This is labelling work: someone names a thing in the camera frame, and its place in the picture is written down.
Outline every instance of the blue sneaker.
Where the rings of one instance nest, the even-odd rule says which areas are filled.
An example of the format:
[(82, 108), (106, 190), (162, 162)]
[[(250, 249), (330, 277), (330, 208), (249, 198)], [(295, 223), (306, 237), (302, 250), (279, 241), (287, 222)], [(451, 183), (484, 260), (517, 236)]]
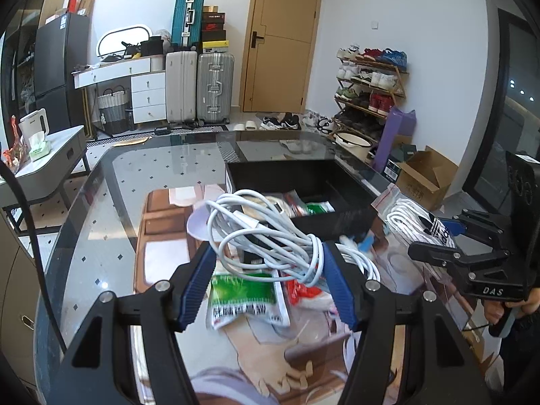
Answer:
[(395, 65), (401, 71), (407, 71), (407, 55), (405, 52), (398, 52), (397, 50), (387, 48), (382, 52), (382, 55), (377, 58), (377, 61), (389, 63)]

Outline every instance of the white kettle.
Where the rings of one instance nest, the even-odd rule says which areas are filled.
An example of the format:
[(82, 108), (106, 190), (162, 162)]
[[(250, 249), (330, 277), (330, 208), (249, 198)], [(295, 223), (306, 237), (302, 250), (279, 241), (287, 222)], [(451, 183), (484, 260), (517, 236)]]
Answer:
[(23, 133), (24, 142), (26, 144), (30, 141), (30, 137), (39, 131), (43, 131), (45, 135), (48, 135), (49, 123), (47, 121), (47, 112), (45, 112), (45, 108), (41, 108), (21, 118), (19, 128)]

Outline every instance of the silver suitcase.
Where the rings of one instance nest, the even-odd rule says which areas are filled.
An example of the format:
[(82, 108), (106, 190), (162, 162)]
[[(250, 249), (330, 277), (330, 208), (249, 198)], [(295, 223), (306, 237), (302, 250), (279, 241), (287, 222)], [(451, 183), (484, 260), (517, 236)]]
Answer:
[(195, 120), (197, 52), (167, 53), (165, 62), (165, 107), (167, 121)]
[(229, 123), (233, 92), (234, 56), (204, 53), (199, 56), (197, 76), (197, 118)]

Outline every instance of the open black box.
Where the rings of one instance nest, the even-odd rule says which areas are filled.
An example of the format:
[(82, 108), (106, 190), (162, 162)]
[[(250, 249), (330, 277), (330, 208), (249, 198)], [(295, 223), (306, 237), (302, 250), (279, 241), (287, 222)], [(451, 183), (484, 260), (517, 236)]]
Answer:
[(228, 192), (296, 190), (305, 203), (329, 201), (333, 213), (291, 219), (296, 228), (322, 241), (338, 240), (342, 234), (360, 241), (377, 215), (371, 206), (373, 193), (334, 160), (248, 161), (227, 163), (226, 169)]

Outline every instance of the stack of shoe boxes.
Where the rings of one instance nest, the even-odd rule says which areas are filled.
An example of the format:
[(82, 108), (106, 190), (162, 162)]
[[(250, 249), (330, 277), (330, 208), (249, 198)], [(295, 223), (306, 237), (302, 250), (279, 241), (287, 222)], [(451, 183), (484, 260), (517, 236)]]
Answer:
[(227, 32), (225, 13), (218, 12), (218, 6), (204, 6), (202, 10), (202, 49), (204, 53), (227, 52)]

